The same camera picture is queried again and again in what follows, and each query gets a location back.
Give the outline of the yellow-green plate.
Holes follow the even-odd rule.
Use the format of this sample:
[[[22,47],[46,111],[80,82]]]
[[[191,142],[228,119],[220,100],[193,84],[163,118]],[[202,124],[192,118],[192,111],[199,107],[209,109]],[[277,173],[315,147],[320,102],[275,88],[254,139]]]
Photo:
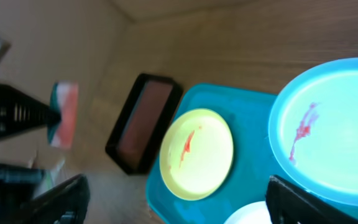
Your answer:
[[[233,159],[228,124],[217,112],[200,108],[182,114],[169,127],[160,147],[159,166],[173,195],[195,201],[223,184]]]

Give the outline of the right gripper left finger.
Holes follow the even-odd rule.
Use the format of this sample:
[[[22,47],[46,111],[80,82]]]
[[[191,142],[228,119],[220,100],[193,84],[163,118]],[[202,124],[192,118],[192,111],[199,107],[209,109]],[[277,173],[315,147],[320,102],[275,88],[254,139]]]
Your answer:
[[[76,175],[25,204],[14,213],[13,224],[83,224],[90,201],[85,175]]]

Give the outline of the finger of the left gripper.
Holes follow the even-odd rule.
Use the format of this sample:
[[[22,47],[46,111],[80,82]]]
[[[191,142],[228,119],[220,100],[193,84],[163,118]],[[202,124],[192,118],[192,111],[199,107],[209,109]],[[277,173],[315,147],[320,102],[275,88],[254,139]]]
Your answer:
[[[60,112],[6,84],[0,84],[0,140],[61,121]]]

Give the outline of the green and red sponge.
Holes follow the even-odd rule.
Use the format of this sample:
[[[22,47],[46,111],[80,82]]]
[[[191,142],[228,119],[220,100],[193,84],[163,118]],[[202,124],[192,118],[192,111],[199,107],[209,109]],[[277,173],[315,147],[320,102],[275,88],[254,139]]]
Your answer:
[[[50,96],[50,109],[60,119],[48,124],[48,143],[52,147],[70,149],[73,144],[78,109],[79,86],[77,83],[56,82]]]

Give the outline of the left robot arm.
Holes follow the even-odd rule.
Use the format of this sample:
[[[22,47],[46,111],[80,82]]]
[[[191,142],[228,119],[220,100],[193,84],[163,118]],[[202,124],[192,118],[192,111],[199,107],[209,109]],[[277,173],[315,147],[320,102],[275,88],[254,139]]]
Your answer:
[[[0,141],[59,124],[59,111],[6,84],[0,84]],[[0,219],[30,200],[45,177],[43,169],[0,162]]]

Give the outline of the white plate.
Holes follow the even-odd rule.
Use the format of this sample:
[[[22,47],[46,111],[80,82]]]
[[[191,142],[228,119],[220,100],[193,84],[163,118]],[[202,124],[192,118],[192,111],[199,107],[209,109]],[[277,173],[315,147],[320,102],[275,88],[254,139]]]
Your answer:
[[[236,210],[224,224],[272,224],[272,221],[265,201],[259,201]]]

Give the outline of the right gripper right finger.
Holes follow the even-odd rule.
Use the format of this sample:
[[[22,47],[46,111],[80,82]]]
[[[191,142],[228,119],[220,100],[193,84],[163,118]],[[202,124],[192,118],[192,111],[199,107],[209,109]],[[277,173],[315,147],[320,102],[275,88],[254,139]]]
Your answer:
[[[265,193],[273,224],[358,223],[358,208],[329,202],[280,177],[271,175]]]

